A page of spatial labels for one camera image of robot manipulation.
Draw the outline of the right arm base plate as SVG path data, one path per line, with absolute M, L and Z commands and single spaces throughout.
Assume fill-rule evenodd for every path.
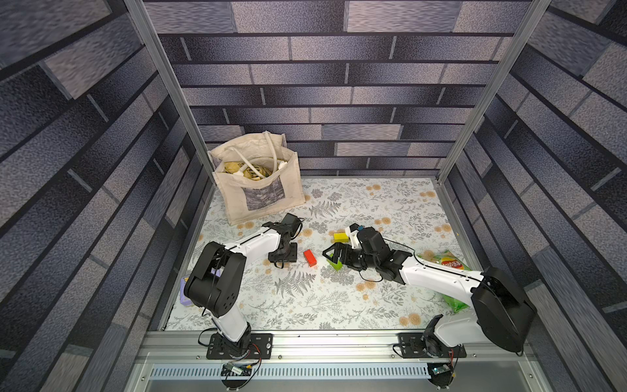
M 447 347 L 433 336 L 423 333 L 399 333 L 393 352 L 403 359 L 457 359 L 466 358 L 464 346 Z

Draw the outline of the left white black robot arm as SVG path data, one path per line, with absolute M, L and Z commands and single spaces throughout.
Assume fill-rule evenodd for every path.
M 280 222 L 266 222 L 262 228 L 236 243 L 208 243 L 184 286 L 184 295 L 209 313 L 217 328 L 213 335 L 221 351 L 233 359 L 244 358 L 253 348 L 251 325 L 235 303 L 248 261 L 267 259 L 282 269 L 297 261 L 294 239 L 303 220 L 286 214 Z

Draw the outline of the red block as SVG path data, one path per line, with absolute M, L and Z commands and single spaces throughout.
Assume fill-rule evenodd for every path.
M 318 264 L 317 259 L 311 250 L 304 251 L 304 257 L 309 267 L 315 267 Z

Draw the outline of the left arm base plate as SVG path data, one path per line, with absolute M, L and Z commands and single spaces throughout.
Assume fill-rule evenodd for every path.
M 244 334 L 238 342 L 215 333 L 208 343 L 206 359 L 270 359 L 274 335 L 271 333 Z

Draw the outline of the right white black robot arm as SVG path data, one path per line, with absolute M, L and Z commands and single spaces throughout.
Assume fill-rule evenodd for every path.
M 346 233 L 348 242 L 333 243 L 323 251 L 330 264 L 359 273 L 373 269 L 385 281 L 424 287 L 468 305 L 465 313 L 436 315 L 429 321 L 419 344 L 425 355 L 440 358 L 459 346 L 484 342 L 524 353 L 537 308 L 501 269 L 459 270 L 426 261 L 372 227 L 353 224 Z

